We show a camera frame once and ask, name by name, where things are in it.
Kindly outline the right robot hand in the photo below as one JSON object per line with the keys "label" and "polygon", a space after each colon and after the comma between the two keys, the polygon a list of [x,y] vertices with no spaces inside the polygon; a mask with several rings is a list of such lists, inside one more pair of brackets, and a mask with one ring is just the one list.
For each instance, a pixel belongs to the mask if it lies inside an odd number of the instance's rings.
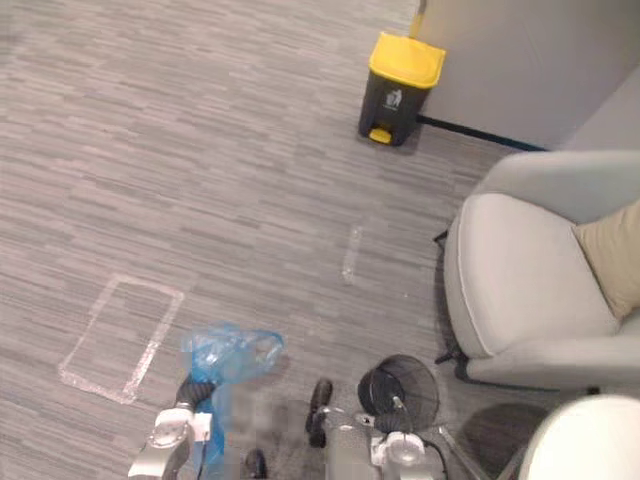
{"label": "right robot hand", "polygon": [[384,434],[400,432],[411,434],[414,432],[414,424],[404,402],[398,397],[392,397],[393,409],[375,417],[374,428]]}

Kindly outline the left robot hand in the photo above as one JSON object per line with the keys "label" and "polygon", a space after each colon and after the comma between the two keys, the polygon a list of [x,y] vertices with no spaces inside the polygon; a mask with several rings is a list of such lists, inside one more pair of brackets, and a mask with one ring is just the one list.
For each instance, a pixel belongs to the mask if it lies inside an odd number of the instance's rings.
{"label": "left robot hand", "polygon": [[195,381],[191,376],[188,376],[176,392],[174,406],[195,412],[198,405],[210,399],[216,389],[217,385],[214,382],[199,382]]}

